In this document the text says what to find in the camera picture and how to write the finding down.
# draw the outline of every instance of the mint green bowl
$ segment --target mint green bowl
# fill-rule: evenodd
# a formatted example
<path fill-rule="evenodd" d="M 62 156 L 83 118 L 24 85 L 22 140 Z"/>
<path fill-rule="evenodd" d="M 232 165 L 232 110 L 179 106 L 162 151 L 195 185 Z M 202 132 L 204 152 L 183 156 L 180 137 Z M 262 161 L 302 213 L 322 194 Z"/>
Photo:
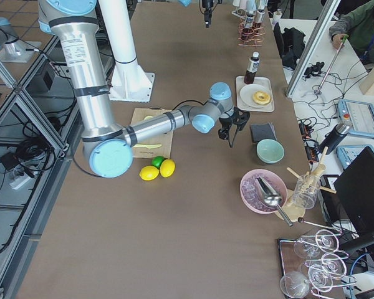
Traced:
<path fill-rule="evenodd" d="M 284 148 L 273 139 L 263 139 L 256 146 L 259 159 L 268 164 L 280 161 L 284 157 Z"/>

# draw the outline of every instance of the label on robot arm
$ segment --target label on robot arm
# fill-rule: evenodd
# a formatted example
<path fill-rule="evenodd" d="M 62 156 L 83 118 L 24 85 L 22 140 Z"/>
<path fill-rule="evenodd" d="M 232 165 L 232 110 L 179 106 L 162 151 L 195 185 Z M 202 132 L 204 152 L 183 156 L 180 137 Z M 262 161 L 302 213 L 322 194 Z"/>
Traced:
<path fill-rule="evenodd" d="M 87 43 L 83 36 L 63 40 L 61 41 L 61 45 L 68 67 L 92 64 L 89 49 L 87 48 Z"/>

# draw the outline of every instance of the metal scoop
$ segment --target metal scoop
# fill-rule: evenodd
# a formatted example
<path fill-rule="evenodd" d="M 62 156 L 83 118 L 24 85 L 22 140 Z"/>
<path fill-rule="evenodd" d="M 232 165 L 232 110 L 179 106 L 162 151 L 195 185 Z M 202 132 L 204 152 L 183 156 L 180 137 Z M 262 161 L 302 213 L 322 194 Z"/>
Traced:
<path fill-rule="evenodd" d="M 288 223 L 288 226 L 293 226 L 294 224 L 292 223 L 291 219 L 289 219 L 288 215 L 280 206 L 282 196 L 276 190 L 274 190 L 274 188 L 265 179 L 257 178 L 257 182 L 259 183 L 262 193 L 263 203 L 267 207 L 275 207 L 286 223 Z"/>

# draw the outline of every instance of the pink bowl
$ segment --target pink bowl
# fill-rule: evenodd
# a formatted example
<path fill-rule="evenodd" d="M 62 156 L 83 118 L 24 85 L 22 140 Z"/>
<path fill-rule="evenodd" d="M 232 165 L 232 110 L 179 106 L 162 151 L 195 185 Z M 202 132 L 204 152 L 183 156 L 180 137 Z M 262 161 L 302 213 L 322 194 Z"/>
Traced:
<path fill-rule="evenodd" d="M 258 177 L 265 179 L 278 193 L 280 193 L 282 196 L 282 203 L 280 206 L 285 204 L 287 201 L 287 187 L 278 175 L 266 169 L 254 169 L 242 177 L 239 185 L 242 201 L 244 201 L 248 208 L 259 214 L 274 213 L 277 209 L 267 207 L 261 200 L 261 194 L 257 189 L 256 182 Z"/>

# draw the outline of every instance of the green lime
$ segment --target green lime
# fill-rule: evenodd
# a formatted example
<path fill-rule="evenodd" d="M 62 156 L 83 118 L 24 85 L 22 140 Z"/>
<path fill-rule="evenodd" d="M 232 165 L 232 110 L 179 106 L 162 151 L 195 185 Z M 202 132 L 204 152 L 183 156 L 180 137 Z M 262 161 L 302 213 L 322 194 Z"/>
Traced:
<path fill-rule="evenodd" d="M 152 159 L 151 165 L 159 169 L 161 167 L 162 162 L 164 162 L 164 160 L 166 160 L 165 157 L 156 156 L 155 158 Z"/>

